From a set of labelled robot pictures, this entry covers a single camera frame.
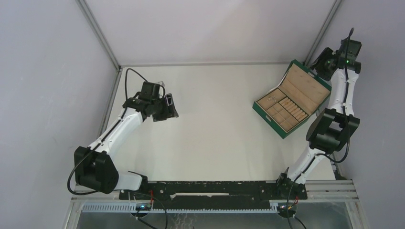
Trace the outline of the green jewelry box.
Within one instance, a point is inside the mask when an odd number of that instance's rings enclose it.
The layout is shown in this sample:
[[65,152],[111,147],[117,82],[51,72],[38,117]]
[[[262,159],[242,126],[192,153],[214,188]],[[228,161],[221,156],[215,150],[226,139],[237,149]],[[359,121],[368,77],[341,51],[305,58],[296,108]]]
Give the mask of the green jewelry box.
[[331,94],[331,86],[318,77],[309,67],[304,66],[297,60],[290,62],[281,82],[268,92],[276,88],[297,103],[299,107],[309,114],[309,117],[323,105]]

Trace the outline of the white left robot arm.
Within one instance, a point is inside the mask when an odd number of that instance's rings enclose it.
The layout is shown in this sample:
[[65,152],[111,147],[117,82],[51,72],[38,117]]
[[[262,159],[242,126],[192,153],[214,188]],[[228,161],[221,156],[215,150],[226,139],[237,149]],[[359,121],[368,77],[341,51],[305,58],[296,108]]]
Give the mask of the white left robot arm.
[[92,193],[130,190],[138,199],[149,194],[143,175],[119,172],[114,160],[129,135],[147,118],[159,122],[179,116],[172,94],[166,93],[164,86],[162,81],[144,82],[141,91],[126,99],[116,120],[97,140],[75,150],[75,167],[70,177],[75,178],[76,184],[90,188]]

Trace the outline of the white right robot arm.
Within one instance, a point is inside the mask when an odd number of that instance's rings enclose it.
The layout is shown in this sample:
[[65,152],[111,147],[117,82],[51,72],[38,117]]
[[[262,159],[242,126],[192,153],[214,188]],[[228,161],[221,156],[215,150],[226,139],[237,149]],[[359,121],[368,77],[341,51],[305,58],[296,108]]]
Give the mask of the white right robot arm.
[[294,192],[301,192],[308,175],[323,159],[334,163],[346,159],[348,152],[340,160],[330,155],[343,147],[349,149],[350,138],[360,124],[360,119],[354,116],[352,99],[361,71],[361,63],[356,60],[361,47],[361,42],[347,37],[341,40],[339,49],[325,48],[310,66],[317,76],[331,83],[331,96],[328,106],[308,129],[309,145],[296,163],[277,179],[279,197],[289,198]]

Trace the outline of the green jewelry tray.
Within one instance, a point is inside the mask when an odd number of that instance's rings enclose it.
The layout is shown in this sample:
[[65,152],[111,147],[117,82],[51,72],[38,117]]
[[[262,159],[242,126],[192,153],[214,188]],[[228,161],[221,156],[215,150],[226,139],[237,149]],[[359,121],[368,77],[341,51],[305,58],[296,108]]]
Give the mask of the green jewelry tray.
[[309,118],[308,113],[278,88],[255,101],[253,109],[282,138]]

